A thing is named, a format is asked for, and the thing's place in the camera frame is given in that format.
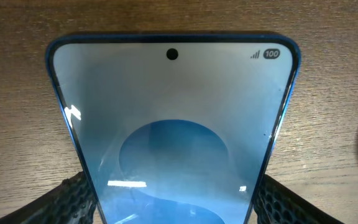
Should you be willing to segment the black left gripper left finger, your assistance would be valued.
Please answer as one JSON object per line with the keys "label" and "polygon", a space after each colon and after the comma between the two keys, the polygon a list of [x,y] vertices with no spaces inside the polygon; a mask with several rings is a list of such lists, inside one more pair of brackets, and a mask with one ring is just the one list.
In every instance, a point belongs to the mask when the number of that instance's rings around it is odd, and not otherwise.
{"label": "black left gripper left finger", "polygon": [[0,218],[0,224],[92,224],[96,199],[83,172],[24,207]]}

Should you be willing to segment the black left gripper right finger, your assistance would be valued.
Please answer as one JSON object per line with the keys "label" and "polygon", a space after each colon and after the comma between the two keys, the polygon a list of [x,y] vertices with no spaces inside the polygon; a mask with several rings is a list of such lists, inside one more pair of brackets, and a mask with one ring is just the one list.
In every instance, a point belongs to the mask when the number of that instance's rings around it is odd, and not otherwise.
{"label": "black left gripper right finger", "polygon": [[343,224],[265,174],[254,200],[258,224]]}

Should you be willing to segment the blue Samsung Galaxy smartphone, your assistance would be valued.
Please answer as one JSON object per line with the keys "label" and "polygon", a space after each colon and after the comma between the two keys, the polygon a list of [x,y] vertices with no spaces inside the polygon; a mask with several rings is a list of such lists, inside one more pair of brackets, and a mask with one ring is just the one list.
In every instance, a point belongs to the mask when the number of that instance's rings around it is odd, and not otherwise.
{"label": "blue Samsung Galaxy smartphone", "polygon": [[278,34],[74,34],[45,51],[103,223],[247,223],[300,61]]}

